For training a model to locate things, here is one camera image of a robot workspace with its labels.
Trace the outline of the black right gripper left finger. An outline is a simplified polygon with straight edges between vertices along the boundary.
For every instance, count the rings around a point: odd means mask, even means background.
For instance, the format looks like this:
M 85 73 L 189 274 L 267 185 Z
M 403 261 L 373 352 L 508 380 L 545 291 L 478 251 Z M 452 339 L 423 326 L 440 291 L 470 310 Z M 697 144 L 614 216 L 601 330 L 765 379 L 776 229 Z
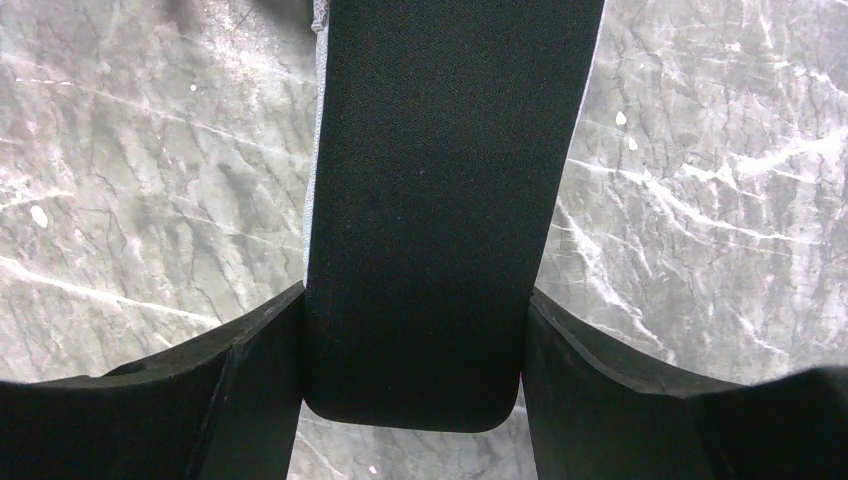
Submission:
M 295 284 L 99 376 L 1 385 L 5 479 L 283 479 L 302 393 Z

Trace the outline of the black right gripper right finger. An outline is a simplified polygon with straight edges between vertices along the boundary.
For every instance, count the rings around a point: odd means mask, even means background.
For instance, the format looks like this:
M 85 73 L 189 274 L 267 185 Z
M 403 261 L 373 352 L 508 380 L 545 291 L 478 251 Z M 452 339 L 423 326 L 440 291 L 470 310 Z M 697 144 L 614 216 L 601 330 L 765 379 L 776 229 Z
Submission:
M 522 383 L 542 479 L 843 479 L 847 371 L 756 385 L 664 363 L 531 298 Z

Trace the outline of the black grey zippered case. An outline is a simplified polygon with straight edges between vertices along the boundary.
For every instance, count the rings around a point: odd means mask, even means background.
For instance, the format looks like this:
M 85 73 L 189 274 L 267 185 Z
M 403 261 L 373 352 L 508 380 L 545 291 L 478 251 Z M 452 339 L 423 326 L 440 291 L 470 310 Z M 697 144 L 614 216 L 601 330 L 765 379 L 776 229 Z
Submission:
M 302 328 L 323 418 L 480 432 L 528 303 L 600 1 L 334 1 Z

